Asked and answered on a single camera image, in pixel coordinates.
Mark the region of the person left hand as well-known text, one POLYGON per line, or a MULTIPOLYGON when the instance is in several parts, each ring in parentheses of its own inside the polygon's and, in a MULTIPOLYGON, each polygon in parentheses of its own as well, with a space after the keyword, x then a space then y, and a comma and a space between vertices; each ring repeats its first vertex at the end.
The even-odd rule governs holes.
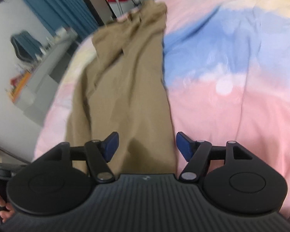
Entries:
POLYGON ((0 196, 0 207, 3 208, 3 210, 0 211, 0 217, 2 219, 2 222, 5 223, 15 214, 15 210, 12 207, 12 205, 10 203, 6 203, 1 196, 0 196))

